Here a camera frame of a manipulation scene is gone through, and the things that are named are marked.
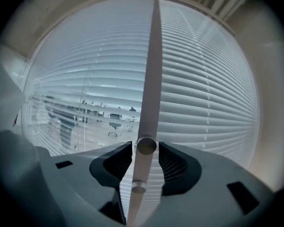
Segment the black office chair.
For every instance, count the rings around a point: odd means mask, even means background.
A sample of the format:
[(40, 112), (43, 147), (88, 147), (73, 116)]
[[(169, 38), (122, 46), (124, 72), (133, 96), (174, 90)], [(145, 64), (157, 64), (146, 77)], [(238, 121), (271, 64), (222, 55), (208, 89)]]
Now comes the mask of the black office chair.
[(119, 123), (119, 121), (121, 121), (121, 115), (119, 114), (115, 114), (115, 113), (111, 113), (110, 114), (110, 119), (113, 121), (109, 122), (109, 126), (112, 127), (114, 130), (113, 131), (109, 131), (108, 132), (108, 136), (114, 134), (115, 137), (118, 137), (118, 133), (117, 133), (117, 129), (121, 126), (121, 124)]

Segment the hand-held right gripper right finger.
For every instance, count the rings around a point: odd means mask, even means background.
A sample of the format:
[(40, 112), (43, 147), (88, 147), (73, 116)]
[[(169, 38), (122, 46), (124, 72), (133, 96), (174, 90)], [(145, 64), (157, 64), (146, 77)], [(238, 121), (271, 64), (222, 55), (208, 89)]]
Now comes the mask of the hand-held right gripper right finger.
[(159, 142), (159, 165), (163, 171), (162, 196), (184, 194), (199, 181), (199, 161), (164, 142)]

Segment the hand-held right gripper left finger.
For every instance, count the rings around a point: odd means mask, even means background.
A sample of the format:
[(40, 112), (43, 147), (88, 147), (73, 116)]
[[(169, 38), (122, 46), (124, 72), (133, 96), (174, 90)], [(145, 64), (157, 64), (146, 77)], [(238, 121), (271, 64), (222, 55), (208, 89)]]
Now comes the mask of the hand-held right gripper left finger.
[(132, 162), (132, 154), (132, 142), (128, 141), (95, 158), (89, 166), (90, 173), (100, 185), (115, 190), (112, 200), (101, 207), (100, 212), (120, 224), (126, 224), (120, 196), (120, 182)]

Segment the grey window frame post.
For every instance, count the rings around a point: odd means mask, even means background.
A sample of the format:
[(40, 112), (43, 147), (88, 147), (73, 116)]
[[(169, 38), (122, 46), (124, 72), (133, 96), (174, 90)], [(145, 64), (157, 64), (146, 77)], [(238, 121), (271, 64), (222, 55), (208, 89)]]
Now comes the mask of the grey window frame post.
[[(154, 0), (138, 139), (140, 137), (152, 137), (156, 141), (160, 112), (161, 84), (161, 19), (159, 0)], [(133, 181), (141, 180), (147, 183), (151, 170), (152, 159), (153, 153), (150, 155), (143, 155), (136, 149), (133, 167)], [(144, 194), (136, 194), (131, 191), (127, 219), (127, 225), (130, 227), (134, 226), (143, 195)]]

